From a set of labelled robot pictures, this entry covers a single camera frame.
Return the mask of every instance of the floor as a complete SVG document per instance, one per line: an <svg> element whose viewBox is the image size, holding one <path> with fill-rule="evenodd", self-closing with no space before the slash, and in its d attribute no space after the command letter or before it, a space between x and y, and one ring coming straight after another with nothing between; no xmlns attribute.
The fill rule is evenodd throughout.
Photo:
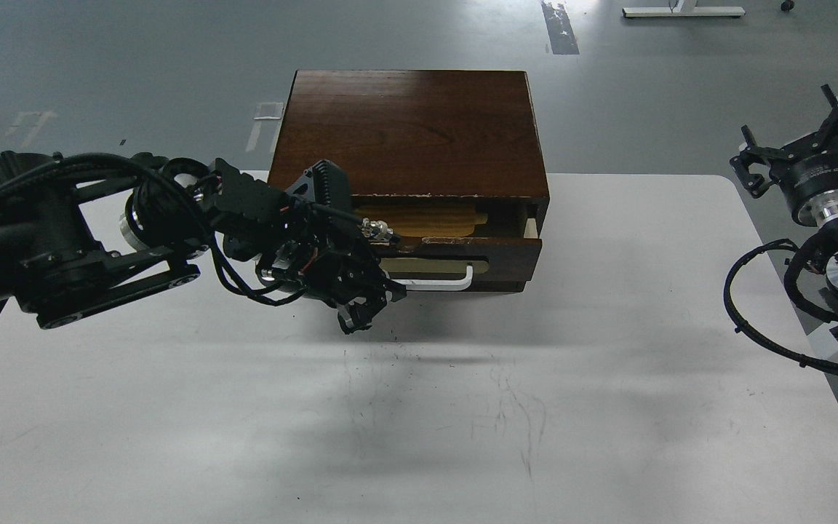
<svg viewBox="0 0 838 524"><path fill-rule="evenodd" d="M731 175L741 124L780 145L822 122L818 87L838 93L838 2L730 3L748 14L624 20L622 7L665 0L554 2L576 38L566 55L540 0L0 3L0 151L267 169L277 123L253 139L253 116L286 100L297 69L522 69L549 172ZM779 195L747 205L764 239L809 234Z"/></svg>

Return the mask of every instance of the wooden cabinet top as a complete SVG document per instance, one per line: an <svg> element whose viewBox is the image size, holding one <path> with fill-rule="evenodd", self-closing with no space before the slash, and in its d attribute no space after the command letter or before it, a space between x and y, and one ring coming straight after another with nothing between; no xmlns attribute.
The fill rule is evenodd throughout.
<svg viewBox="0 0 838 524"><path fill-rule="evenodd" d="M298 71L270 182L320 159L356 196L548 199L522 71Z"/></svg>

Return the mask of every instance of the white handle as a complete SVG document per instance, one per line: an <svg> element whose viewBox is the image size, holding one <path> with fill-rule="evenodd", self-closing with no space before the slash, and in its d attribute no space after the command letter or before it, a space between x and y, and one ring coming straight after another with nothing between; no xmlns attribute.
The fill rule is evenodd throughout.
<svg viewBox="0 0 838 524"><path fill-rule="evenodd" d="M465 269L465 278L458 281L442 281L442 279L398 279L407 291L461 291L468 289L471 285L471 278L474 276L474 266L468 265Z"/></svg>

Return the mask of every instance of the wooden box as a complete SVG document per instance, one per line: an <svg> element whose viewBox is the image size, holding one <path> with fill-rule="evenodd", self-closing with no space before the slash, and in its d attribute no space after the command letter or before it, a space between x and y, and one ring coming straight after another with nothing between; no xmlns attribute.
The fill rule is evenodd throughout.
<svg viewBox="0 0 838 524"><path fill-rule="evenodd" d="M320 159L347 172L357 213L404 236L378 246L393 278L472 262L468 291L532 279L548 183L525 72L299 71L269 181Z"/></svg>

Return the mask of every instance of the table surface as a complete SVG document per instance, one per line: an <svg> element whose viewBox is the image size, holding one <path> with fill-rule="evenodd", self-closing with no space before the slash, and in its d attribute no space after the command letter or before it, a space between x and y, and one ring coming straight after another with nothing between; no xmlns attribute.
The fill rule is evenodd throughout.
<svg viewBox="0 0 838 524"><path fill-rule="evenodd" d="M824 377L735 335L759 239L719 177L550 175L515 295L343 336L195 283L53 331L0 318L0 522L838 522ZM98 213L112 226L114 213ZM807 342L766 260L738 305Z"/></svg>

